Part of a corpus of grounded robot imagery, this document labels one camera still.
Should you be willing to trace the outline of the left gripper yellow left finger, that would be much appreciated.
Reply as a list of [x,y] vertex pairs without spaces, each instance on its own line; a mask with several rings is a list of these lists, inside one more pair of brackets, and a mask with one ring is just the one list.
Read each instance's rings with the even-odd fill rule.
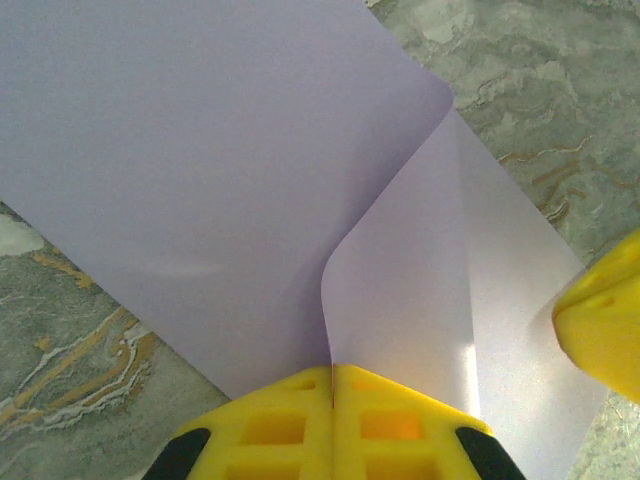
[[332,372],[312,367],[182,425],[145,479],[329,479]]

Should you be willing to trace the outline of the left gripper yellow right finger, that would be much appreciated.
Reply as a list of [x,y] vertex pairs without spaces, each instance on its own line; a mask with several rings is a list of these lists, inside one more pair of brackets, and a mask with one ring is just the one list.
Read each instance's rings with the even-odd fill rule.
[[523,479],[489,426],[354,365],[333,369],[335,479]]

